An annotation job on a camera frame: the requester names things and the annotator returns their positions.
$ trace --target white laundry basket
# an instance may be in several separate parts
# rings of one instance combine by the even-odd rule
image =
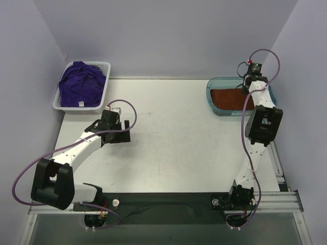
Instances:
[[[61,97],[60,97],[60,92],[59,92],[59,87],[58,87],[55,98],[52,103],[53,108],[55,108],[56,110],[63,110],[69,114],[100,114],[100,113],[102,113],[104,107],[106,106],[106,105],[104,105],[104,97],[105,97],[106,91],[107,91],[108,79],[109,79],[110,68],[111,68],[110,64],[108,62],[100,62],[100,61],[83,61],[83,62],[87,65],[97,66],[98,68],[101,69],[103,74],[106,76],[106,82],[104,84],[100,104],[97,107],[61,107]],[[65,71],[67,70],[68,67],[70,67],[72,65],[73,65],[73,62],[69,63],[66,66]]]

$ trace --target white panel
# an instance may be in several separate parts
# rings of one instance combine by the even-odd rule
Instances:
[[[272,89],[284,111],[276,147],[287,183],[299,190],[313,244],[327,240],[326,13],[325,0],[300,0],[273,47],[282,68]],[[275,69],[269,56],[264,74]]]
[[[35,157],[52,149],[62,120],[52,99],[63,57],[32,1],[5,0],[0,8],[0,237],[18,244],[29,208],[11,196],[14,178]],[[31,200],[33,171],[17,194]]]
[[[137,110],[131,142],[94,152],[74,173],[75,183],[104,192],[228,192],[243,164],[241,117],[215,115],[206,85],[206,80],[111,80],[107,102],[124,98]],[[113,106],[132,124],[127,104]],[[66,114],[56,148],[72,143],[99,118]],[[279,191],[268,151],[257,177],[263,191]]]
[[[111,76],[209,79],[271,48],[297,0],[34,2],[69,60],[108,61]]]

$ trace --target cable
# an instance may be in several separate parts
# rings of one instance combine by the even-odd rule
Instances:
[[[247,65],[247,63],[246,63],[245,61],[243,61],[243,62],[241,62],[241,63],[239,64],[239,66],[237,67],[236,72],[237,72],[237,75],[239,75],[240,78],[244,78],[244,76],[241,76],[241,75],[239,74],[239,68],[240,68],[240,65],[242,65],[242,64],[246,64],[246,65]]]
[[[83,205],[83,206],[86,206],[86,207],[91,207],[91,208],[98,208],[100,210],[105,210],[113,215],[115,215],[116,217],[119,218],[119,222],[117,223],[113,223],[113,224],[109,224],[109,225],[105,225],[105,226],[101,226],[101,227],[96,227],[95,230],[101,230],[101,229],[106,229],[106,228],[109,228],[109,227],[114,227],[114,226],[117,226],[119,225],[121,222],[122,222],[122,219],[121,217],[114,211],[108,209],[108,208],[105,208],[105,207],[101,207],[101,206],[98,206],[98,205],[95,205],[95,204],[91,204],[91,203],[80,203],[80,205]]]
[[[254,180],[255,180],[255,182],[256,182],[256,184],[257,184],[257,186],[258,186],[259,198],[258,198],[258,201],[257,201],[257,203],[256,203],[256,206],[255,206],[255,208],[254,208],[254,210],[253,210],[252,215],[249,217],[248,221],[247,221],[245,224],[239,226],[239,228],[245,227],[245,226],[249,223],[249,221],[251,221],[251,220],[253,219],[253,217],[254,217],[254,215],[255,215],[257,209],[258,209],[259,203],[260,203],[260,201],[261,201],[261,195],[262,195],[261,186],[260,186],[259,181],[258,181],[258,178],[256,177],[256,174],[255,174],[255,172],[254,172],[254,167],[253,167],[252,159],[251,159],[250,154],[249,154],[249,152],[248,152],[248,150],[247,150],[247,148],[246,148],[246,145],[245,145],[245,139],[244,139],[244,117],[245,117],[246,106],[247,106],[247,104],[248,104],[248,102],[249,102],[249,99],[250,99],[251,95],[252,95],[253,93],[255,93],[255,92],[262,92],[262,91],[264,91],[264,90],[266,89],[266,87],[269,86],[269,84],[271,84],[272,81],[275,80],[275,78],[278,76],[279,71],[280,71],[280,69],[281,69],[281,61],[279,60],[279,57],[277,56],[277,54],[276,54],[275,52],[269,50],[269,49],[266,49],[266,48],[261,48],[261,49],[259,49],[259,50],[254,51],[254,52],[251,54],[249,60],[251,60],[252,56],[253,56],[254,54],[256,54],[257,52],[259,52],[259,51],[267,51],[267,52],[272,53],[272,54],[275,56],[276,60],[277,60],[277,63],[278,63],[278,69],[277,69],[277,72],[276,72],[276,74],[274,75],[274,77],[273,77],[273,78],[272,78],[272,79],[271,79],[271,80],[270,80],[270,81],[265,85],[264,88],[262,88],[262,89],[257,89],[257,90],[253,90],[253,91],[249,92],[249,94],[247,95],[247,97],[246,97],[246,99],[245,99],[244,106],[243,106],[243,110],[242,110],[242,119],[241,119],[241,140],[242,140],[243,149],[244,149],[245,154],[247,155],[247,157],[248,157],[248,159],[249,159],[249,162],[250,162],[250,165],[251,165],[251,169],[252,169],[252,172],[253,172]]]
[[[25,201],[19,199],[19,197],[17,196],[17,194],[16,194],[16,185],[17,185],[19,179],[20,179],[20,178],[21,178],[21,177],[26,173],[27,170],[29,170],[29,169],[30,169],[34,164],[36,164],[36,163],[37,163],[38,161],[40,161],[42,158],[45,158],[45,157],[47,157],[48,155],[54,154],[54,153],[56,153],[56,152],[59,152],[59,151],[63,151],[63,150],[66,150],[66,149],[72,148],[72,147],[74,147],[74,146],[76,146],[76,145],[78,145],[78,144],[84,142],[85,140],[88,140],[88,139],[90,139],[90,138],[92,138],[92,137],[94,137],[94,136],[96,136],[96,135],[100,135],[100,134],[104,134],[104,133],[122,133],[122,132],[129,131],[131,128],[133,128],[134,125],[136,124],[136,121],[137,121],[137,112],[136,112],[135,107],[134,107],[131,103],[129,103],[128,101],[126,101],[126,100],[114,100],[114,101],[110,102],[110,103],[108,104],[108,106],[110,106],[111,104],[113,104],[113,103],[115,103],[115,102],[124,102],[124,103],[127,103],[127,104],[130,105],[131,108],[133,109],[133,111],[134,111],[134,115],[135,115],[135,119],[134,119],[133,124],[132,124],[129,128],[126,128],[126,129],[123,129],[123,130],[105,130],[105,131],[100,131],[100,132],[94,133],[94,134],[92,134],[92,135],[89,135],[89,136],[87,136],[87,137],[84,138],[84,139],[81,139],[81,140],[79,140],[79,141],[76,141],[76,142],[73,143],[73,144],[70,144],[70,145],[67,145],[67,146],[64,146],[64,147],[58,148],[58,149],[56,149],[56,150],[53,150],[53,151],[51,151],[51,152],[49,152],[49,153],[46,153],[46,154],[40,156],[39,158],[35,159],[35,160],[34,160],[33,162],[31,162],[27,167],[25,167],[25,168],[23,169],[23,171],[22,171],[22,172],[17,176],[17,178],[15,179],[15,181],[14,181],[14,183],[13,183],[13,185],[12,185],[12,188],[11,188],[11,194],[12,194],[12,196],[14,197],[14,199],[15,199],[17,202],[19,202],[19,203],[21,203],[21,204],[23,204],[23,205],[28,205],[28,206],[42,206],[42,205],[45,205],[45,204],[42,204],[42,203],[28,203],[28,202],[25,202]]]

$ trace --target purple cloth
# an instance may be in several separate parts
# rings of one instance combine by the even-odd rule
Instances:
[[[96,107],[101,102],[106,76],[92,65],[74,62],[62,76],[59,91],[62,107]]]

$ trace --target plastic basket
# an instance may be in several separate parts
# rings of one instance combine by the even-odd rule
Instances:
[[[58,87],[55,98],[52,103],[53,108],[55,108],[56,110],[63,110],[69,114],[100,114],[100,113],[102,113],[102,111],[105,107],[104,98],[105,98],[106,91],[107,91],[111,65],[108,62],[100,62],[100,61],[83,61],[83,62],[87,65],[97,66],[98,68],[101,69],[103,74],[106,76],[106,82],[104,84],[100,104],[97,107],[61,107],[61,97],[60,97],[60,92],[59,92],[59,87]],[[69,63],[66,66],[65,71],[67,70],[68,67],[70,67],[72,65],[73,65],[73,62]]]
[[[222,110],[215,106],[213,99],[211,97],[212,89],[231,89],[235,88],[243,82],[242,78],[239,77],[222,77],[222,78],[212,78],[206,86],[206,98],[209,105],[211,106],[213,112],[218,116],[241,116],[242,111],[240,110]],[[276,99],[272,94],[271,87],[269,87],[269,92],[273,103],[276,105]],[[245,115],[249,116],[252,114],[252,110],[246,110]]]

